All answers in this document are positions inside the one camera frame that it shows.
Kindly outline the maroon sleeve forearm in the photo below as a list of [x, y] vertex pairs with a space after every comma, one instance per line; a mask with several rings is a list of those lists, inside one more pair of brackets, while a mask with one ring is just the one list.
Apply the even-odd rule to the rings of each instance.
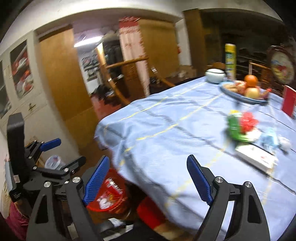
[[9, 215], [6, 218], [6, 222], [18, 239], [26, 240], [29, 219], [18, 211], [13, 202], [10, 204]]

